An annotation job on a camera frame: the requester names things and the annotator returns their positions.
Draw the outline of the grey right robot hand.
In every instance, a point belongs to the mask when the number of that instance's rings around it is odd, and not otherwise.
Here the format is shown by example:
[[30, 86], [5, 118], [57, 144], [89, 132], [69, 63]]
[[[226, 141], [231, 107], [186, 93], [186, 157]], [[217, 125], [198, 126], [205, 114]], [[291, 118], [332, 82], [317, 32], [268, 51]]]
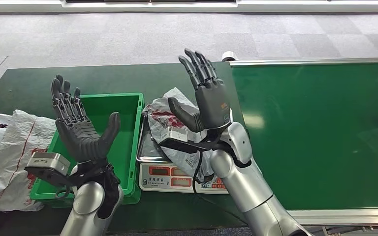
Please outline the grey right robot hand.
[[170, 97], [168, 104], [171, 112], [192, 132], [226, 126], [231, 122], [231, 105], [223, 80], [202, 53], [188, 48], [184, 49], [184, 53], [187, 56], [179, 56], [178, 59], [195, 90], [198, 112], [192, 114], [186, 111], [176, 98]]

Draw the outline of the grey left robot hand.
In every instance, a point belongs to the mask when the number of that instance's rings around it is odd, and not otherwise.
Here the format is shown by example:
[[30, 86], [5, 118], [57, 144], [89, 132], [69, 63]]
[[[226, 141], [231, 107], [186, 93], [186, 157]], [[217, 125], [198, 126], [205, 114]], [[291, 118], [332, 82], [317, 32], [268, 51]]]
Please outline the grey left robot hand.
[[51, 82], [52, 107], [56, 128], [68, 153], [78, 163], [107, 163], [108, 152], [121, 127], [120, 114], [110, 114], [108, 124], [99, 135], [86, 114], [80, 89], [70, 93], [70, 82], [57, 74]]

